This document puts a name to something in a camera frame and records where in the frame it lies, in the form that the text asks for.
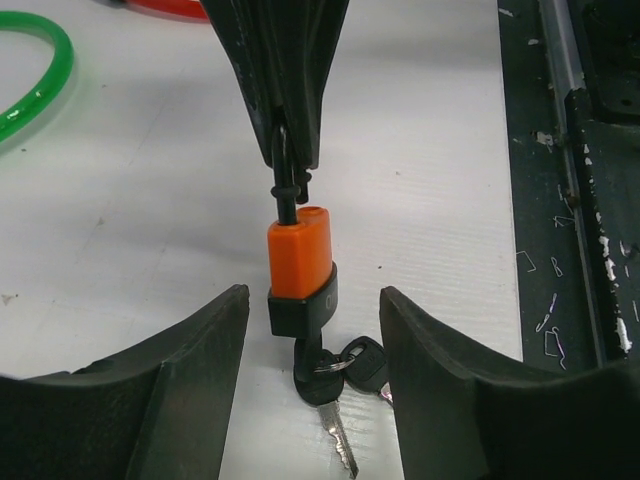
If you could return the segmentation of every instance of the red object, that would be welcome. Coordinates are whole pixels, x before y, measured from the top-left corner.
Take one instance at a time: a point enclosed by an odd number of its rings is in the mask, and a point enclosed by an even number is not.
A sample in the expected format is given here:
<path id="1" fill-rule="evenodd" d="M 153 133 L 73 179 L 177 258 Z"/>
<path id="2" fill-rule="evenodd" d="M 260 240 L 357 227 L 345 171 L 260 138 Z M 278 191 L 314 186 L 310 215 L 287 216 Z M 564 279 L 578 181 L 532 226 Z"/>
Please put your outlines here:
<path id="1" fill-rule="evenodd" d="M 180 15 L 182 17 L 208 19 L 200 2 L 193 0 L 127 0 L 132 5 L 138 5 L 159 12 Z"/>

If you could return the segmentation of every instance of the white table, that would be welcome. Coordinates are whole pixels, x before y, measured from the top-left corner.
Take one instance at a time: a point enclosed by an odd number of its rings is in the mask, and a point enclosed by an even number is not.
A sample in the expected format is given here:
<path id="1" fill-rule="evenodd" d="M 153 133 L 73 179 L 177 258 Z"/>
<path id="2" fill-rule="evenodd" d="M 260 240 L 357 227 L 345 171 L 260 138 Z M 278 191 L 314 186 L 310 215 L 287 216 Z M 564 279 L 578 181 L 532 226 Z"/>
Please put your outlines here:
<path id="1" fill-rule="evenodd" d="M 51 18 L 77 51 L 64 98 L 0 145 L 0 372 L 77 369 L 246 283 L 220 478 L 347 478 L 293 389 L 292 341 L 270 335 L 272 172 L 211 27 L 97 0 L 0 8 Z M 310 185 L 333 215 L 334 351 L 380 338 L 379 290 L 395 285 L 521 357 L 497 15 L 495 0 L 349 7 Z M 37 39 L 0 32 L 0 108 L 50 56 Z M 341 400 L 359 478 L 402 478 L 391 409 L 348 387 Z"/>

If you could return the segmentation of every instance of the black key head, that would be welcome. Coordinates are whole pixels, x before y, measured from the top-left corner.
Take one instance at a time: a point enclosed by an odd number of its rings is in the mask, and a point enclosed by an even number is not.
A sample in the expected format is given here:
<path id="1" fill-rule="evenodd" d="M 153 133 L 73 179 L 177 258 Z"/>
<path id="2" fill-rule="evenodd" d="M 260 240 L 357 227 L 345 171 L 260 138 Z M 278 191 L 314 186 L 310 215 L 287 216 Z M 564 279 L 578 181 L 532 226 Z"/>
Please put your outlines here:
<path id="1" fill-rule="evenodd" d="M 340 359 L 329 350 L 323 350 L 318 367 L 326 367 L 339 361 Z M 300 381 L 294 373 L 293 383 L 300 398 L 314 407 L 337 400 L 344 390 L 342 372 L 316 373 L 309 382 Z"/>
<path id="2" fill-rule="evenodd" d="M 389 381 L 387 359 L 382 346 L 369 337 L 356 338 L 345 347 L 340 359 L 346 362 L 353 356 L 355 360 L 344 370 L 344 378 L 355 390 L 379 393 Z"/>

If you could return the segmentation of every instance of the green hose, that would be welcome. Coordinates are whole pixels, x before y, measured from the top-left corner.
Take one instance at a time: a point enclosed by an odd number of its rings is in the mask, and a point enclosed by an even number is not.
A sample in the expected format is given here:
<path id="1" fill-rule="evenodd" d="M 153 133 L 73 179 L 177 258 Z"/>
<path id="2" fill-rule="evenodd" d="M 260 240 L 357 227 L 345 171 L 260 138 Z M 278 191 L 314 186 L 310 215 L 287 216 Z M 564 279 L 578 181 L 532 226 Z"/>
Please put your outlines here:
<path id="1" fill-rule="evenodd" d="M 58 96 L 73 68 L 73 45 L 65 31 L 39 15 L 0 12 L 0 30 L 35 35 L 53 44 L 51 65 L 35 87 L 0 114 L 0 142 L 37 117 Z"/>

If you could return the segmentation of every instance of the orange lock body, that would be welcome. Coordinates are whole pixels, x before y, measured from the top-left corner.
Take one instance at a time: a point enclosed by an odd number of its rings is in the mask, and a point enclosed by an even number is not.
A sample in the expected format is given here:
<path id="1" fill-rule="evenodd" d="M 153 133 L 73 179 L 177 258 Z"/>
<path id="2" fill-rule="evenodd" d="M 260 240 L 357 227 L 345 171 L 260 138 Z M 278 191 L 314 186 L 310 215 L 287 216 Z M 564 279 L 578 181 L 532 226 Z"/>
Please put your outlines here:
<path id="1" fill-rule="evenodd" d="M 298 210 L 297 225 L 271 225 L 268 232 L 271 294 L 305 299 L 331 276 L 333 258 L 329 211 L 321 207 Z"/>

